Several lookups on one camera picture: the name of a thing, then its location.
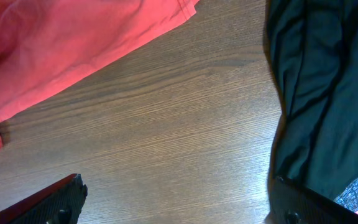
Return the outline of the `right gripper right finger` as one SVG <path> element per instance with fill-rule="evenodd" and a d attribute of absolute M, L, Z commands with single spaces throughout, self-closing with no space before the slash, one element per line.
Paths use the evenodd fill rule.
<path fill-rule="evenodd" d="M 276 177 L 269 195 L 270 214 L 278 224 L 358 224 L 358 214 L 291 179 Z"/>

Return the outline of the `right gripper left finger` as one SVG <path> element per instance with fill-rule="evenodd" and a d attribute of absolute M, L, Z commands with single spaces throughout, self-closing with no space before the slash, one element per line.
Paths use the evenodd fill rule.
<path fill-rule="evenodd" d="M 70 174 L 0 211 L 0 224 L 76 224 L 87 195 L 81 175 Z"/>

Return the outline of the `orange t-shirt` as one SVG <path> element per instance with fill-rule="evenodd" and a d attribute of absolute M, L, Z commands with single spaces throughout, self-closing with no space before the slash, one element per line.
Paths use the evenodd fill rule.
<path fill-rule="evenodd" d="M 182 25 L 196 4 L 0 1 L 0 123 Z"/>

